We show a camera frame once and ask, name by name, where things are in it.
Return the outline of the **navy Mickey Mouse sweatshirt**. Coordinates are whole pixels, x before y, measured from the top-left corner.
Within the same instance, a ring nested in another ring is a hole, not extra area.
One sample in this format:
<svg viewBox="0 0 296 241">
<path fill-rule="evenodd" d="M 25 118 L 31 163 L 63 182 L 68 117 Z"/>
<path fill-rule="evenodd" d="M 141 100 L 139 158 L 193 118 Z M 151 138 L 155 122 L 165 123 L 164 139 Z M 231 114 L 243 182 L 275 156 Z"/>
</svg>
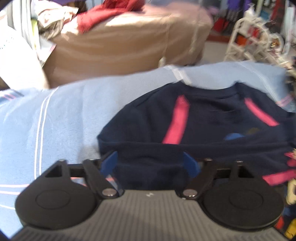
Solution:
<svg viewBox="0 0 296 241">
<path fill-rule="evenodd" d="M 242 161 L 271 185 L 295 178 L 295 114 L 239 82 L 220 90 L 167 84 L 127 104 L 97 139 L 100 154 L 117 152 L 113 174 L 125 189 L 185 187 L 184 153 Z"/>
</svg>

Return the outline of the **pile of unfolded clothes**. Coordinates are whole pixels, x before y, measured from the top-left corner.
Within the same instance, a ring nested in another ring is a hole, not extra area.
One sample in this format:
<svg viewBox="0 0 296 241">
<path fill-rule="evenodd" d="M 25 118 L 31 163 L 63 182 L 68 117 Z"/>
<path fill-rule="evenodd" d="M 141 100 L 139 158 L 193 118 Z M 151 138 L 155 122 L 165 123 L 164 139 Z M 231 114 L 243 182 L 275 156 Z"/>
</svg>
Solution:
<svg viewBox="0 0 296 241">
<path fill-rule="evenodd" d="M 31 20 L 46 40 L 60 34 L 64 25 L 87 11 L 86 1 L 31 1 Z"/>
</svg>

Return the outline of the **light blue striped bed sheet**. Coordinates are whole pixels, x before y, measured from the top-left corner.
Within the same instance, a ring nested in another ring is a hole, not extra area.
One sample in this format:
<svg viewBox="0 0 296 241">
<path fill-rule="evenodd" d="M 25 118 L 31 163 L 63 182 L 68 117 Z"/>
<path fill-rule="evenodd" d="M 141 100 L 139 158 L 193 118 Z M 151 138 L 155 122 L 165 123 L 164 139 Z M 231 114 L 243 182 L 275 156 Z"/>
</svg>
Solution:
<svg viewBox="0 0 296 241">
<path fill-rule="evenodd" d="M 1 231 L 11 237 L 22 228 L 15 199 L 44 170 L 60 159 L 70 163 L 97 159 L 96 137 L 119 110 L 141 95 L 179 80 L 204 89 L 244 82 L 265 92 L 286 111 L 295 111 L 285 70 L 250 61 L 193 67 L 168 65 L 43 91 L 2 91 Z"/>
</svg>

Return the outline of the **white metal rack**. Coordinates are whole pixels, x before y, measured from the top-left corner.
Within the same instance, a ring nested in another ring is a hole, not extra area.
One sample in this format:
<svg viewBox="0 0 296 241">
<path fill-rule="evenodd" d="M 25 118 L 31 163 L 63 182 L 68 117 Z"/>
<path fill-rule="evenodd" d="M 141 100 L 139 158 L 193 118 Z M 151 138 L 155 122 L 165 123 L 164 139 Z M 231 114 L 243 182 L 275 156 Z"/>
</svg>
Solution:
<svg viewBox="0 0 296 241">
<path fill-rule="evenodd" d="M 234 25 L 223 60 L 249 60 L 292 70 L 292 62 L 287 58 L 290 43 L 279 33 L 272 33 L 266 23 L 250 5 Z"/>
</svg>

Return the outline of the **dark red cloth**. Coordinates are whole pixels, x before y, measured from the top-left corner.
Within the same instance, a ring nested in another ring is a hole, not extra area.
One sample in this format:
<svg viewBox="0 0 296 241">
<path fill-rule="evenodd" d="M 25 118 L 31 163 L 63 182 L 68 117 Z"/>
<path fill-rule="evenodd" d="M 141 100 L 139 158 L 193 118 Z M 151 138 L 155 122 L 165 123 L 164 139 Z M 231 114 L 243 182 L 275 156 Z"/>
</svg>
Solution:
<svg viewBox="0 0 296 241">
<path fill-rule="evenodd" d="M 78 31 L 88 32 L 96 24 L 130 11 L 141 11 L 145 5 L 143 0 L 104 1 L 101 5 L 77 15 Z"/>
</svg>

